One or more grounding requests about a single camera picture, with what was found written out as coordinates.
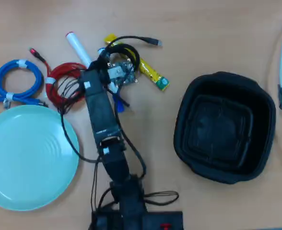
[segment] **wood grain surface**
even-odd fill
[[[0,67],[25,58],[45,67],[28,52],[37,49],[54,68],[77,61],[65,39],[74,31],[92,58],[109,33],[161,39],[163,48],[128,41],[141,57],[166,76],[170,87],[160,92],[145,76],[126,87],[131,109],[121,115],[127,135],[147,166],[146,192],[177,190],[180,199],[167,207],[183,210],[187,230],[234,230],[282,227],[282,113],[264,172],[235,185],[219,184],[195,175],[173,148],[175,120],[188,84],[197,76],[231,71],[255,79],[277,101],[277,68],[282,33],[282,0],[0,0]],[[18,70],[5,87],[22,92],[34,76]],[[42,90],[39,98],[47,98]],[[66,118],[76,130],[87,157],[96,149],[84,102]],[[126,152],[132,172],[141,167]],[[72,184],[52,204],[32,212],[0,208],[0,230],[85,230],[91,222],[94,165],[80,163]],[[98,195],[109,177],[99,167]]]

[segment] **black cable plug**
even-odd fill
[[[143,41],[152,44],[154,46],[162,46],[162,41],[155,39],[155,38],[151,38],[151,37],[141,37],[143,39]]]
[[[39,59],[40,61],[42,61],[43,63],[45,63],[45,59],[39,54],[39,52],[37,52],[35,49],[33,48],[29,48],[30,53],[35,56],[37,59]]]

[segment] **black wire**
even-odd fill
[[[99,200],[99,203],[98,203],[98,207],[97,207],[98,210],[101,209],[105,196],[106,196],[111,190],[112,190],[111,187],[110,187],[110,188],[107,188],[107,189],[104,191],[104,193],[102,194],[102,196],[101,196],[101,198],[100,198],[100,200]]]
[[[60,118],[61,118],[61,125],[62,125],[62,129],[63,129],[63,132],[64,132],[64,136],[65,138],[67,139],[68,143],[70,144],[70,146],[72,147],[73,151],[78,155],[78,157],[83,160],[83,161],[86,161],[86,162],[89,162],[89,163],[96,163],[96,160],[93,160],[93,159],[88,159],[88,158],[85,158],[84,156],[82,156],[78,151],[77,149],[75,148],[74,144],[72,143],[68,133],[67,133],[67,130],[65,128],[65,125],[64,125],[64,115],[71,109],[71,107],[77,102],[79,101],[79,99],[81,97],[83,97],[83,94],[80,93],[80,89],[77,88],[75,89],[66,99],[65,99],[65,96],[68,94],[69,90],[75,85],[75,82],[71,83],[69,85],[66,85],[66,87],[64,88],[64,91],[62,92],[61,94],[61,97],[63,98],[63,101],[62,101],[62,104],[61,106],[58,108],[58,111],[60,113]]]
[[[128,77],[128,74],[126,74],[126,77],[123,78],[123,80],[121,81],[121,83],[119,84],[118,86],[118,90],[117,90],[117,93],[118,95],[120,95],[120,92],[121,92],[121,89],[123,87],[123,84],[124,84],[124,81],[127,79]],[[146,164],[140,154],[140,152],[137,150],[137,148],[133,145],[133,143],[131,142],[131,140],[127,137],[126,133],[124,132],[123,130],[123,127],[122,127],[122,124],[121,124],[121,121],[118,117],[118,110],[117,110],[117,106],[118,106],[118,101],[115,100],[115,104],[114,104],[114,114],[115,114],[115,117],[116,117],[116,121],[117,121],[117,124],[119,126],[119,128],[121,129],[121,133],[123,135],[123,138],[126,140],[126,142],[128,143],[128,145],[131,147],[132,151],[135,153],[135,155],[137,156],[138,160],[140,161],[140,164],[142,166],[142,169],[143,169],[143,172],[142,172],[142,175],[139,177],[139,179],[143,179],[146,175]]]
[[[102,209],[109,207],[109,206],[111,207],[111,206],[113,206],[114,204],[117,203],[116,201],[112,201],[112,202],[102,206],[105,196],[110,191],[112,191],[112,187],[105,190],[104,193],[102,194],[102,196],[99,200],[99,203],[98,203],[97,211],[101,211]],[[146,204],[150,204],[150,205],[166,206],[166,205],[172,204],[175,201],[177,201],[178,198],[179,198],[179,193],[177,191],[161,191],[161,192],[154,192],[154,193],[145,194],[143,197],[144,198],[150,198],[150,197],[168,197],[168,196],[175,196],[175,198],[172,199],[172,200],[165,201],[165,202],[158,202],[158,201],[153,201],[153,200],[149,200],[149,199],[144,199],[144,202]]]
[[[115,43],[115,42],[118,41],[118,40],[127,39],[127,38],[139,39],[139,40],[142,40],[142,41],[144,41],[144,42],[146,42],[146,43],[149,43],[149,39],[152,39],[152,38],[148,38],[148,37],[140,37],[140,36],[133,36],[133,35],[121,36],[121,37],[117,37],[116,39],[112,40],[112,41],[106,46],[106,48],[111,47],[112,44]]]
[[[97,191],[97,172],[98,172],[98,163],[100,162],[100,156],[98,156],[95,167],[94,167],[94,174],[93,174],[93,183],[92,183],[92,190],[91,190],[91,209],[92,212],[94,207],[96,209],[96,191]]]
[[[171,203],[174,203],[179,198],[179,193],[176,191],[161,191],[161,192],[145,194],[144,198],[150,198],[155,196],[175,196],[175,198],[166,202],[157,202],[149,199],[144,199],[145,203],[151,205],[157,205],[157,206],[166,206]]]

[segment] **white marker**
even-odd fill
[[[70,45],[73,47],[73,49],[76,51],[82,63],[88,68],[92,60],[88,55],[87,51],[85,51],[83,45],[78,40],[78,37],[75,35],[74,32],[68,32],[66,34],[66,38],[69,41]]]

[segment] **black bowl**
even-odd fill
[[[196,78],[182,100],[177,155],[195,173],[226,184],[258,176],[269,157],[276,109],[253,80],[217,72]]]

